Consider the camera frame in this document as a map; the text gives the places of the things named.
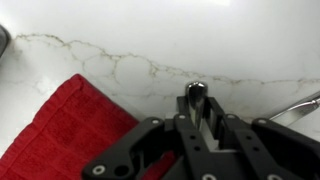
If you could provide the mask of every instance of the red cloth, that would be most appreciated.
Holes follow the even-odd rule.
[[[137,123],[75,75],[57,89],[0,159],[0,179],[79,180],[86,163]],[[159,179],[173,162],[173,155],[166,154],[144,179]]]

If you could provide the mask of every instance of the marble countertop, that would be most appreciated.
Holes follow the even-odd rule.
[[[320,1],[1,1],[0,156],[56,88],[85,76],[133,116],[192,80],[246,121],[320,90]],[[290,128],[320,141],[320,110]]]

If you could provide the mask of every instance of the countertop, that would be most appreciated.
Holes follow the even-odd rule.
[[[0,2],[0,156],[41,105],[80,73],[138,120],[176,111],[209,85],[245,121],[320,90],[318,0]],[[320,110],[290,128],[320,141]]]

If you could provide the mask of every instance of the marble vein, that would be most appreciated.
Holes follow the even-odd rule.
[[[205,75],[162,65],[133,53],[114,55],[89,42],[66,42],[50,34],[20,34],[12,40],[4,56],[1,65],[9,66],[12,72],[0,72],[7,73],[0,77],[2,83],[26,84],[27,81],[26,85],[48,97],[68,76],[81,73],[108,96],[123,100],[120,105],[129,101],[129,109],[137,108],[147,115],[174,111],[175,97],[183,95],[184,85],[192,80],[206,81],[211,87],[211,96],[228,112],[246,119],[273,112],[320,89],[320,79],[261,81]],[[10,76],[15,72],[20,75]]]

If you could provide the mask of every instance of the red towel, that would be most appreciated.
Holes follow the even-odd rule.
[[[0,159],[0,179],[79,180],[86,163],[137,123],[75,75],[57,89]],[[173,155],[166,154],[144,179],[159,179],[173,163]]]

